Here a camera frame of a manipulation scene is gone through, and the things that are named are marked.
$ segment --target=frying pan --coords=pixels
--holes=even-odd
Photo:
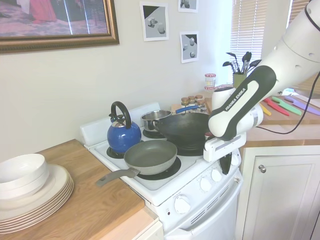
[[[209,115],[192,112],[171,115],[152,123],[178,149],[201,151],[206,142],[205,134],[209,132],[208,121]]]
[[[124,176],[134,178],[138,174],[162,173],[174,164],[177,152],[177,147],[169,141],[140,142],[129,148],[124,154],[124,161],[129,169],[111,172],[100,178],[96,184],[102,187],[106,183]]]

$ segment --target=gray frying pan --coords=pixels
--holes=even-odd
[[[100,178],[96,184],[102,187],[108,182],[124,176],[134,178],[138,174],[155,175],[162,173],[174,164],[177,152],[177,147],[169,141],[140,142],[129,148],[124,154],[124,161],[129,169],[111,172]]]

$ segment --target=picture frame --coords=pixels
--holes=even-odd
[[[178,11],[181,13],[198,13],[200,0],[178,0]]]
[[[140,2],[143,40],[169,40],[168,3]]]
[[[180,32],[181,62],[183,64],[199,60],[200,42],[198,31]]]
[[[103,8],[99,8],[99,11],[101,11],[101,15],[105,16],[106,33],[37,36],[0,35],[0,54],[58,49],[73,49],[119,44],[119,35],[114,0],[99,1],[103,2]]]

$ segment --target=window blind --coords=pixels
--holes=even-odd
[[[230,51],[240,62],[246,52],[251,61],[261,58],[268,0],[233,0]]]
[[[289,17],[289,24],[298,16],[298,14],[305,9],[309,0],[292,0],[291,12]]]
[[[304,11],[306,5],[309,3],[309,0],[292,0],[291,12],[289,17],[289,24],[295,19],[295,17],[301,12]],[[314,83],[317,74],[313,77],[307,79],[306,81],[294,85],[293,88],[300,94],[305,94],[309,97],[311,87]],[[314,88],[314,93],[320,94],[320,81],[318,81]]]

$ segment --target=colorful knife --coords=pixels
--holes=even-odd
[[[300,101],[298,101],[298,100],[296,100],[296,99],[294,99],[294,98],[292,98],[290,96],[285,96],[284,99],[289,101],[289,102],[291,102],[297,108],[300,108],[302,110],[306,110],[307,104],[304,104],[303,102],[300,102]],[[308,106],[307,111],[309,113],[312,113],[312,114],[320,116],[320,111],[314,109],[313,107]]]
[[[278,104],[275,104],[273,101],[271,101],[270,98],[266,98],[265,100],[263,100],[264,102],[266,102],[268,104],[268,106],[270,106],[271,108],[273,108],[274,110],[278,111],[279,113],[282,113],[286,116],[290,116],[290,114],[284,110],[282,107],[280,107]]]
[[[263,111],[265,114],[267,114],[268,116],[271,116],[271,112],[270,112],[268,109],[266,109],[266,107],[263,106],[261,103],[259,103],[259,104],[260,104],[260,107],[262,108],[262,111]]]
[[[275,96],[272,97],[272,100],[276,103],[278,103],[278,105],[294,114],[297,114],[299,116],[302,115],[302,112],[298,109],[298,108],[295,108],[294,106],[291,106],[290,104],[286,103],[285,101],[283,101],[282,99],[280,98],[277,98]]]

